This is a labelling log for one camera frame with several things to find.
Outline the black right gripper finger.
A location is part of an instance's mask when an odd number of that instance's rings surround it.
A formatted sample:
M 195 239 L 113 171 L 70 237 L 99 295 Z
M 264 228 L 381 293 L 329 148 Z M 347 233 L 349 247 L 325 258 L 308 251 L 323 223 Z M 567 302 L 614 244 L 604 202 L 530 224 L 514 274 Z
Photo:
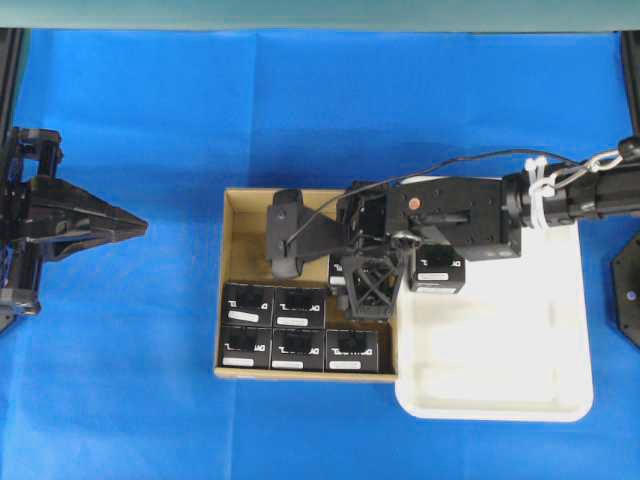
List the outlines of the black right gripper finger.
M 341 258 L 348 306 L 353 321 L 387 321 L 400 286 L 400 253 L 390 248 L 348 253 Z
M 347 293 L 341 293 L 336 296 L 336 306 L 339 310 L 348 310 L 350 308 L 349 296 Z

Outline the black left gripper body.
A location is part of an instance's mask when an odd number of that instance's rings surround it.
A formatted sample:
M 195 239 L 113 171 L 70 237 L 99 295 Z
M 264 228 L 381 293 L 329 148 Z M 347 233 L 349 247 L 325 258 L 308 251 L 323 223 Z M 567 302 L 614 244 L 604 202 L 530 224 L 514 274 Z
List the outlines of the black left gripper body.
M 44 242 L 53 207 L 37 188 L 57 178 L 63 158 L 55 130 L 14 127 L 1 147 L 1 313 L 36 315 Z

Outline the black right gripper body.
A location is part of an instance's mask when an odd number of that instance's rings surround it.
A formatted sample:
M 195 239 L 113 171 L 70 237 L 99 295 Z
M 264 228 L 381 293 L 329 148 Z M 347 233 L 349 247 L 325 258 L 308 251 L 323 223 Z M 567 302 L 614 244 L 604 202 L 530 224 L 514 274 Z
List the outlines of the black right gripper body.
M 407 260 L 422 246 L 451 247 L 465 260 L 521 255 L 521 226 L 496 179 L 443 177 L 392 186 L 355 182 L 338 201 L 345 231 L 335 256 Z

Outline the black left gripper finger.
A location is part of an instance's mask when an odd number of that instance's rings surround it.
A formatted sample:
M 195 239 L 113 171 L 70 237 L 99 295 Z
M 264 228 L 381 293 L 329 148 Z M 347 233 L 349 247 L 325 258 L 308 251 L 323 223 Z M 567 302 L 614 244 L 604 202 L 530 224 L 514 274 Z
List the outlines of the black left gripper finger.
M 104 221 L 114 230 L 146 230 L 148 223 L 134 214 L 103 201 L 88 191 L 68 184 L 64 206 L 79 214 Z
M 143 236 L 144 227 L 129 230 L 99 230 L 55 237 L 44 242 L 44 260 L 61 261 L 71 255 L 105 244 L 118 243 Z

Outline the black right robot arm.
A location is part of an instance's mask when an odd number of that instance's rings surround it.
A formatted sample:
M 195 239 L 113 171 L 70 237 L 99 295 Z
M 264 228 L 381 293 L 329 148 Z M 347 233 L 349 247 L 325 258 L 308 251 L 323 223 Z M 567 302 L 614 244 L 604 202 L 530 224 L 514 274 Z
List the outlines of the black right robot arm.
M 639 211 L 639 140 L 573 165 L 528 158 L 500 179 L 441 177 L 355 183 L 336 204 L 346 247 L 330 257 L 344 280 L 333 285 L 348 318 L 387 320 L 403 275 L 436 261 L 488 261 L 520 256 L 525 228 L 571 225 L 583 218 Z

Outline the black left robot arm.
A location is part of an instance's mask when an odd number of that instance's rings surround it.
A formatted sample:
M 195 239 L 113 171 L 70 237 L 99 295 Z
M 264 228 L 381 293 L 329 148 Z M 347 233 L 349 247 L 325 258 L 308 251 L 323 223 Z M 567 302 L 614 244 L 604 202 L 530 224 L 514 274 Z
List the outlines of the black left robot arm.
M 1 149 L 1 329 L 41 310 L 47 262 L 140 237 L 148 223 L 57 177 L 54 130 L 13 128 Z

